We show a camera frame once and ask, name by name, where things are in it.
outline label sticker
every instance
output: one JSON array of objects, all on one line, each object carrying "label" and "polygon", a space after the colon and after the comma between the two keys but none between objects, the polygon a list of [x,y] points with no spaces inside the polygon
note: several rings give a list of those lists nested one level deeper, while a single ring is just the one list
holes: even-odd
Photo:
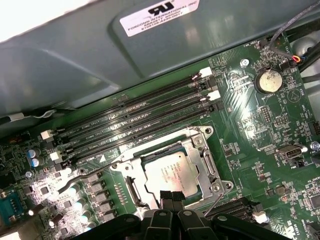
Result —
[{"label": "label sticker", "polygon": [[120,19],[128,37],[197,10],[200,0],[166,0]]}]

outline metal bracket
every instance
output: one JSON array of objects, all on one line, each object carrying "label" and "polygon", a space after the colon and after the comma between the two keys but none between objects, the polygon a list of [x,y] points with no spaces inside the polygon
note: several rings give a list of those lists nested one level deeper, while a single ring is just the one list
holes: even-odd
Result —
[{"label": "metal bracket", "polygon": [[214,159],[207,144],[207,139],[213,132],[214,129],[212,126],[184,128],[128,149],[113,161],[117,162],[121,160],[121,163],[115,164],[110,169],[122,173],[122,176],[126,179],[127,188],[129,188],[133,202],[136,204],[140,202],[137,207],[147,205],[150,209],[157,209],[160,207],[159,202],[157,202],[154,194],[148,192],[146,188],[148,178],[142,167],[142,158],[168,149],[168,147],[171,147],[174,144],[169,144],[165,147],[148,152],[147,154],[139,155],[138,157],[134,157],[134,155],[147,149],[151,149],[154,146],[159,146],[177,137],[184,136],[185,139],[177,141],[175,145],[180,144],[184,148],[187,160],[192,166],[198,169],[196,180],[202,191],[202,200],[210,199],[211,202],[214,202],[221,194],[228,193],[234,185],[230,181],[221,181],[220,179]]}]

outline motherboard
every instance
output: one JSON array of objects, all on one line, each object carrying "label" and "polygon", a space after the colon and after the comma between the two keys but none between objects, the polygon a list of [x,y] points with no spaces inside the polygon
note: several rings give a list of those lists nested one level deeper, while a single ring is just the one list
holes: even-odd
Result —
[{"label": "motherboard", "polygon": [[182,191],[208,219],[309,239],[319,142],[296,64],[263,37],[2,139],[0,230],[37,216],[37,239],[70,239]]}]

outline cpu socket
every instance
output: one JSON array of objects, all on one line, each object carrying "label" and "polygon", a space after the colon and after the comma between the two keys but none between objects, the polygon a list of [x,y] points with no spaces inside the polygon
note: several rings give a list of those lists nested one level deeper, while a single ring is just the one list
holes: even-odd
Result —
[{"label": "cpu socket", "polygon": [[160,191],[182,191],[187,206],[213,203],[234,187],[220,179],[207,143],[213,133],[211,126],[178,130],[126,150],[110,169],[122,173],[137,208],[160,208]]}]

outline usb port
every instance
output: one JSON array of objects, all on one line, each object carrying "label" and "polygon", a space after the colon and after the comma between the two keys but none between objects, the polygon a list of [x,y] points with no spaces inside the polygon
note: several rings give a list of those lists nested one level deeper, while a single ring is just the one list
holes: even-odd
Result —
[{"label": "usb port", "polygon": [[278,148],[276,151],[286,159],[294,159],[302,155],[301,148],[294,145],[283,146]]}]

